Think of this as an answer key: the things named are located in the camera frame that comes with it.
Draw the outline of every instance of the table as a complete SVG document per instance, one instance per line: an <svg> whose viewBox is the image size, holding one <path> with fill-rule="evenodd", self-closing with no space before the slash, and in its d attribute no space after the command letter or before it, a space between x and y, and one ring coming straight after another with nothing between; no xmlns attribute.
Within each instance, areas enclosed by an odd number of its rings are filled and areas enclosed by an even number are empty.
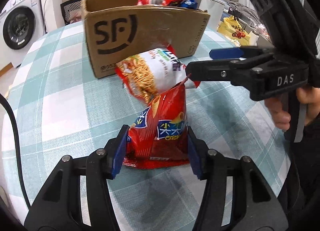
<svg viewBox="0 0 320 231"><path fill-rule="evenodd" d="M181 61L206 60L211 49L232 46L207 29L195 55ZM278 195L290 166L288 143L263 102L250 100L246 89L229 82L202 82L197 89L186 90L186 100L189 125L196 136L227 157L250 156ZM77 158L104 147L144 109L116 75L95 78L82 22L50 32L31 46L8 101L17 119L23 177L31 202L63 155ZM23 222L27 209L8 116L3 123L2 157L6 189ZM224 224L230 217L231 181ZM108 186L121 230L183 231L194 225L205 181L197 180L189 165L155 170L123 166ZM85 177L81 198L84 222L89 223Z"/></svg>

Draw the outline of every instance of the sf logo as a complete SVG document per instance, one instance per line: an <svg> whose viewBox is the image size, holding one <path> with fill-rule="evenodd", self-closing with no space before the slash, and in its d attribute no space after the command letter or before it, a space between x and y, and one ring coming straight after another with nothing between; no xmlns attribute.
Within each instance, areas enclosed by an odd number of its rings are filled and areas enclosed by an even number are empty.
<svg viewBox="0 0 320 231"><path fill-rule="evenodd" d="M109 45L112 47L108 49L98 49L98 54L111 54L128 47L136 35L137 25L136 15L129 15L129 19L117 18L111 22L97 22L94 25L94 32L104 38L97 40L96 44L101 45L109 42Z"/></svg>

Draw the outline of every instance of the washing machine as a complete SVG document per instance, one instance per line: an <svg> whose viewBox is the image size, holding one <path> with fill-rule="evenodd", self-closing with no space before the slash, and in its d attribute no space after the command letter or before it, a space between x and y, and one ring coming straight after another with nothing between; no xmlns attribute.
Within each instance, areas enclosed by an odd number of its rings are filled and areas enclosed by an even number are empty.
<svg viewBox="0 0 320 231"><path fill-rule="evenodd" d="M19 66L44 34L41 0L9 0L0 14L0 58L6 56Z"/></svg>

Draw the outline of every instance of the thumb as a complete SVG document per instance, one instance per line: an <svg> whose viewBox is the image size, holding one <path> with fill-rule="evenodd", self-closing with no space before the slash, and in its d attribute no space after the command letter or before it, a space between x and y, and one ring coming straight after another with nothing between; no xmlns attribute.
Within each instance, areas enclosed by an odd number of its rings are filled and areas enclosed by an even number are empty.
<svg viewBox="0 0 320 231"><path fill-rule="evenodd" d="M320 89L305 86L296 90L300 103L308 104L305 125L310 124L320 112Z"/></svg>

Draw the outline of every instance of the human hand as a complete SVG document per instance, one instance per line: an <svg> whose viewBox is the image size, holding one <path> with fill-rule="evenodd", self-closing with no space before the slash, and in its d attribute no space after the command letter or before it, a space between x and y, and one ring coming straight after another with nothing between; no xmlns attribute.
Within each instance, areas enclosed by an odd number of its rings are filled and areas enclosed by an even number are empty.
<svg viewBox="0 0 320 231"><path fill-rule="evenodd" d="M305 86L296 90L296 95L300 103L308 104L305 125L310 124L320 112L320 89ZM271 97L264 100L265 106L269 109L275 126L287 131L290 127L291 116L282 110L281 99Z"/></svg>

